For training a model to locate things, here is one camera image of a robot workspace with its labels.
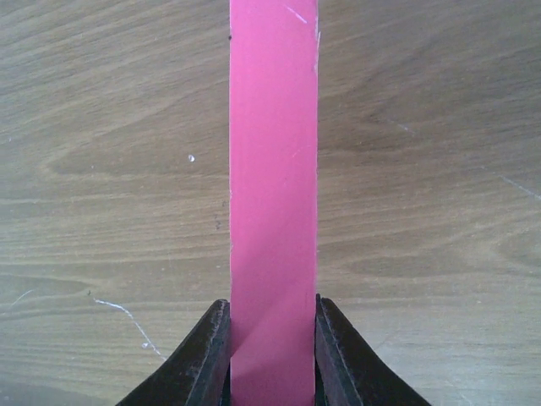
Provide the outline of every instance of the wooden surface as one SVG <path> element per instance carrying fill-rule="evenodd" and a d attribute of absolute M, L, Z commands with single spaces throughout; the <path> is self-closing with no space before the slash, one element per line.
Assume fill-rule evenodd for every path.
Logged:
<path fill-rule="evenodd" d="M 161 363 L 134 320 L 168 356 L 228 296 L 228 4 L 0 10 L 0 404 L 113 404 Z M 320 29 L 319 291 L 434 405 L 536 404 L 539 2 Z"/>

